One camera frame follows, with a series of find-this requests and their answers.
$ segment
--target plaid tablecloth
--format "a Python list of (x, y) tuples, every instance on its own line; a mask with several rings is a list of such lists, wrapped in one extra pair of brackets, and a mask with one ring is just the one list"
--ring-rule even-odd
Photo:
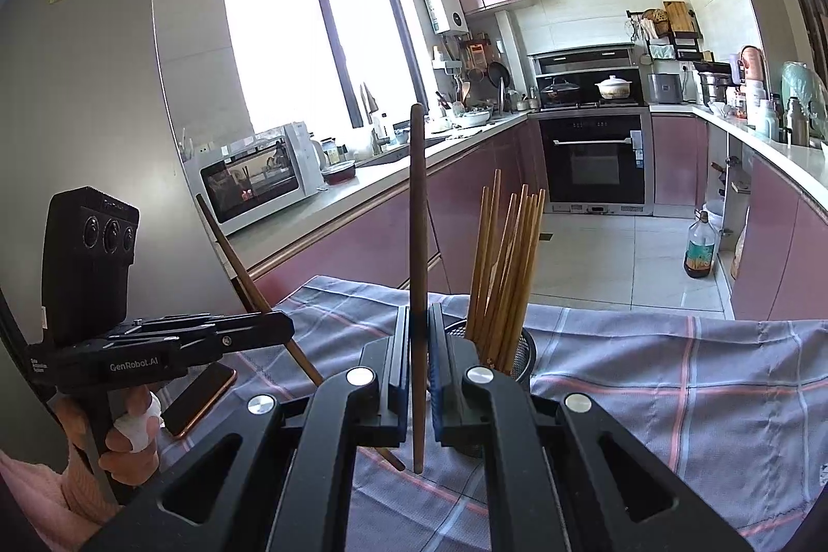
[[(316, 277), (283, 300), (295, 339), (324, 377), (355, 365), (391, 334), (404, 291)], [(432, 296), (465, 316), (468, 296)], [(536, 395), (593, 396), (761, 552), (780, 549), (828, 481), (826, 323), (728, 322), (530, 305)], [(233, 354), (239, 378), (183, 441), (170, 465), (253, 395), (286, 400), (313, 387), (283, 347)], [(168, 404), (197, 375), (161, 393)], [(396, 450), (411, 465), (410, 440)], [(430, 435), (425, 472), (397, 472), (361, 449), (348, 547), (449, 552), (490, 547), (482, 462)]]

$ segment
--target chopstick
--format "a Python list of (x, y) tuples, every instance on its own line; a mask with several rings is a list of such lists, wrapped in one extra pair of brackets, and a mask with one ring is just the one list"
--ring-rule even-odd
[(500, 176), (483, 189), (469, 296), (465, 338), (473, 341), (483, 364), (511, 373), (531, 293), (545, 191), (512, 194), (504, 230), (496, 246)]
[(428, 371), (428, 204), (425, 193), (425, 110), (422, 104), (414, 104), (411, 107), (409, 142), (411, 432), (414, 449), (413, 470), (419, 475), (425, 460), (425, 380)]
[[(197, 194), (196, 202), (199, 205), (201, 213), (204, 215), (204, 220), (207, 221), (207, 225), (210, 227), (210, 231), (213, 232), (213, 236), (215, 236), (218, 245), (221, 247), (221, 250), (224, 252), (225, 256), (227, 256), (230, 266), (233, 267), (233, 271), (236, 273), (236, 277), (239, 279), (239, 283), (241, 283), (242, 288), (247, 294), (250, 302), (258, 312), (261, 312), (262, 314), (270, 314), (270, 312), (273, 311), (273, 308), (270, 306), (268, 299), (262, 294), (262, 291), (258, 289), (258, 286), (254, 283), (254, 280), (250, 278), (250, 274), (247, 273), (247, 269), (242, 264), (242, 261), (239, 260), (239, 256), (236, 255), (236, 251), (233, 250), (233, 246), (230, 246), (230, 242), (218, 226), (213, 213), (207, 206), (207, 202), (204, 201), (204, 197)], [(324, 381), (322, 375), (314, 367), (309, 358), (305, 356), (305, 352), (302, 351), (301, 347), (294, 341), (293, 337), (285, 342), (285, 348), (287, 349), (287, 352), (293, 356), (293, 360), (297, 362), (297, 365), (302, 369), (302, 371), (308, 375), (308, 378), (316, 386), (321, 385)], [(377, 453), (397, 470), (402, 471), (406, 469), (405, 464), (390, 451), (388, 451), (388, 449), (377, 447)]]

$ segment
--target oven handle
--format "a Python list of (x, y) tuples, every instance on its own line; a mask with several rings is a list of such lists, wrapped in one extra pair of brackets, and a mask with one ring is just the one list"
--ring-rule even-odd
[(552, 140), (553, 144), (556, 145), (599, 145), (599, 144), (627, 144), (632, 145), (632, 138), (627, 137), (626, 139), (618, 139), (618, 140), (606, 140), (606, 141), (559, 141), (558, 139)]

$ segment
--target white countertop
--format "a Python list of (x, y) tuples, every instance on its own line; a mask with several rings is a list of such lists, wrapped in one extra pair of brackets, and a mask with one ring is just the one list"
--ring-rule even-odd
[[(486, 141), (496, 133), (514, 127), (526, 118), (527, 113), (516, 113), (481, 127), (454, 129), (434, 135), (443, 136), (448, 133), (451, 138), (425, 149), (425, 165), (432, 167)], [(229, 236), (230, 243), (244, 266), (250, 269), (317, 227), (322, 227), (355, 206), (407, 180), (408, 168), (408, 158), (388, 165), (360, 167), (351, 180), (327, 186), (324, 192), (235, 232)], [(227, 260), (224, 256), (221, 257), (228, 274), (235, 276)]]
[(822, 151), (759, 136), (741, 120), (722, 119), (706, 107), (652, 105), (651, 113), (691, 113), (730, 133), (788, 176), (828, 213), (828, 162)]

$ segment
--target pink sleeve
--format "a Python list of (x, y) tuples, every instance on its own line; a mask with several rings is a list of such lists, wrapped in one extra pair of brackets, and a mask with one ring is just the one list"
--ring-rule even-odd
[(0, 475), (40, 538), (55, 552), (79, 549), (117, 512), (69, 444), (69, 466), (62, 475), (44, 465), (24, 464), (0, 452)]

